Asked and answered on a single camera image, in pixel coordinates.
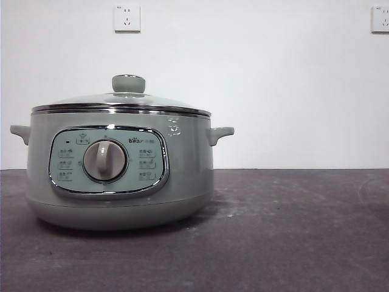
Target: pot base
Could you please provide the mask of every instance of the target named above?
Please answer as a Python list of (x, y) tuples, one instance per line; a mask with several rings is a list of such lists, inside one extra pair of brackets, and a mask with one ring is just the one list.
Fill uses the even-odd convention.
[(36, 215), (51, 224), (83, 230), (145, 228), (178, 221), (202, 209), (211, 193), (162, 204), (128, 207), (67, 207), (27, 199)]

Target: button icon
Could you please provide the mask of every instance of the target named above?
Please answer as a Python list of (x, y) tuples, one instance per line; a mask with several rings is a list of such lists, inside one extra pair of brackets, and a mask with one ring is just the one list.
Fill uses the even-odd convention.
[(60, 172), (58, 173), (59, 181), (73, 181), (73, 173), (72, 172)]
[(153, 172), (140, 172), (139, 180), (140, 181), (151, 181), (156, 178), (156, 174)]
[(85, 133), (81, 133), (78, 135), (78, 137), (75, 139), (75, 143), (78, 145), (87, 145), (89, 144), (89, 137)]
[(153, 149), (141, 149), (139, 150), (139, 158), (154, 158), (156, 154)]
[(58, 152), (58, 155), (60, 158), (73, 158), (74, 157), (73, 149), (61, 149)]
[(62, 160), (58, 162), (58, 169), (73, 169), (71, 160)]
[(155, 169), (156, 163), (153, 159), (143, 159), (139, 161), (139, 169)]

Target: control panel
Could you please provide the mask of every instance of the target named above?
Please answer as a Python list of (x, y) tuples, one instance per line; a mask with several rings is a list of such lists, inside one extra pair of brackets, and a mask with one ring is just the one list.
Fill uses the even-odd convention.
[(119, 126), (69, 128), (52, 143), (53, 184), (77, 193), (141, 192), (168, 175), (163, 137), (155, 130)]

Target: wall outlet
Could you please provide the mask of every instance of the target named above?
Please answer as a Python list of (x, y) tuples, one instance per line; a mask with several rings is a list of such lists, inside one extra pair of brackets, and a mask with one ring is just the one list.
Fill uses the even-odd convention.
[(389, 33), (389, 6), (376, 6), (371, 9), (371, 32)]
[(140, 6), (115, 6), (114, 28), (115, 32), (140, 32)]

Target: slow cooker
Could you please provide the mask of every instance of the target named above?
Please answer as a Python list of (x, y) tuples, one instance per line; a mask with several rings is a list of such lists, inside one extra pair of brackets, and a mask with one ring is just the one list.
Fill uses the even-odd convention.
[(26, 194), (36, 215), (75, 229), (115, 230), (183, 219), (213, 193), (212, 146), (231, 127), (208, 111), (144, 94), (145, 79), (112, 78), (114, 92), (32, 109), (11, 126), (29, 146)]

